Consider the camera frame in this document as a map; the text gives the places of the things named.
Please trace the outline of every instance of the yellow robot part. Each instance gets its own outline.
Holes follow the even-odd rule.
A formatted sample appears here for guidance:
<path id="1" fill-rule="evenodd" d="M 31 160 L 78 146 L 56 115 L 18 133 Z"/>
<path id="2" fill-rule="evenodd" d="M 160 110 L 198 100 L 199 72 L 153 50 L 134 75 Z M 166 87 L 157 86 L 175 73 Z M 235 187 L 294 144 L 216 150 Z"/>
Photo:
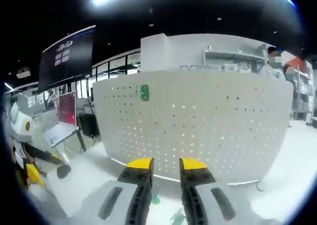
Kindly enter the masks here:
<path id="1" fill-rule="evenodd" d="M 41 179 L 41 175 L 33 164 L 26 164 L 26 171 L 28 177 L 34 182 L 38 182 L 40 185 L 45 186 L 44 182 Z"/>
<path id="2" fill-rule="evenodd" d="M 138 168 L 138 169 L 150 169 L 150 162 L 152 158 L 141 158 L 136 159 L 127 164 L 127 167 Z"/>
<path id="3" fill-rule="evenodd" d="M 202 163 L 194 158 L 181 158 L 183 161 L 184 169 L 203 169 L 207 168 L 205 163 Z"/>
<path id="4" fill-rule="evenodd" d="M 60 157 L 59 157 L 58 155 L 56 155 L 55 153 L 52 153 L 51 155 L 52 155 L 52 157 L 55 157 L 55 158 L 57 158 L 57 159 L 63 161 L 62 158 L 60 158 Z"/>

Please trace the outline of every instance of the person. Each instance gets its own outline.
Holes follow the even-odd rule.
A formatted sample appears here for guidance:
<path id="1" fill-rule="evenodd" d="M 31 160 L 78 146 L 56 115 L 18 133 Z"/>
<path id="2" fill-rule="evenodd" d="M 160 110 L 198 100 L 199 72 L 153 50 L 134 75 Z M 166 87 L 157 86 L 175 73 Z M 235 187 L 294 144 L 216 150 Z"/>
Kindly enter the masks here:
<path id="1" fill-rule="evenodd" d="M 297 89 L 296 89 L 296 83 L 294 81 L 295 69 L 290 64 L 285 64 L 283 68 L 283 73 L 285 75 L 285 79 L 291 82 L 293 85 L 292 111 L 290 114 L 290 119 L 293 119 L 293 113 L 294 113 L 294 108 L 295 108 L 296 99 L 297 99 Z"/>
<path id="2" fill-rule="evenodd" d="M 285 80 L 285 76 L 281 70 L 281 53 L 275 47 L 269 47 L 267 53 L 269 61 L 260 67 L 258 75 L 265 76 L 266 78 Z"/>
<path id="3" fill-rule="evenodd" d="M 47 100 L 46 108 L 47 109 L 53 109 L 54 108 L 54 102 L 56 101 L 56 95 L 53 93 L 52 89 L 49 89 L 49 98 Z"/>

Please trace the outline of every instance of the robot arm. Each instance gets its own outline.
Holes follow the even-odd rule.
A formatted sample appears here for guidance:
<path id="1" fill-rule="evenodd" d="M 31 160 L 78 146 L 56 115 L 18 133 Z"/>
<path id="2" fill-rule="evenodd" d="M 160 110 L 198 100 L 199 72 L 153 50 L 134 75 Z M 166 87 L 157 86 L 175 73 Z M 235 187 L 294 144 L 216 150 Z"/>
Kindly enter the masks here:
<path id="1" fill-rule="evenodd" d="M 216 182 L 204 163 L 180 158 L 179 167 L 188 225 L 281 224 L 254 213 L 248 198 Z"/>
<path id="2" fill-rule="evenodd" d="M 145 225 L 151 203 L 153 158 L 132 161 L 117 180 L 85 199 L 68 224 Z"/>

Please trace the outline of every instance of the white robot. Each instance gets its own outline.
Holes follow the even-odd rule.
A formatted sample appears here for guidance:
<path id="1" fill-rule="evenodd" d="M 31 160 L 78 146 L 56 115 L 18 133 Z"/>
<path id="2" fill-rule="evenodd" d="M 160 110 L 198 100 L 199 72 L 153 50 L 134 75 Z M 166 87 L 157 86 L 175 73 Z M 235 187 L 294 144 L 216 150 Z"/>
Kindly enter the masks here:
<path id="1" fill-rule="evenodd" d="M 32 146 L 32 118 L 21 111 L 14 103 L 5 124 L 7 135 L 12 139 L 9 142 L 14 151 L 16 163 L 23 169 L 25 175 L 32 181 L 45 185 L 43 177 L 46 176 L 35 164 L 35 158 L 44 160 L 56 165 L 63 164 L 63 161 L 49 152 Z"/>

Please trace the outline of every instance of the red object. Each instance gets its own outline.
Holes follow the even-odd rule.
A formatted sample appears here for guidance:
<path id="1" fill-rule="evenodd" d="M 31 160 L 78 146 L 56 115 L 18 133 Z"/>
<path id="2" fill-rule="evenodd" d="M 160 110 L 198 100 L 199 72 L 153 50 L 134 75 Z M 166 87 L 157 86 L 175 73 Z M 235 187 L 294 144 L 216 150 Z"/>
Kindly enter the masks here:
<path id="1" fill-rule="evenodd" d="M 59 96 L 59 114 L 60 122 L 72 124 L 76 126 L 76 96 L 74 92 Z"/>
<path id="2" fill-rule="evenodd" d="M 307 72 L 307 66 L 306 62 L 304 60 L 300 60 L 298 57 L 286 62 L 286 64 L 291 65 L 294 69 L 297 70 L 297 65 L 299 67 L 299 70 L 303 73 L 309 73 Z"/>

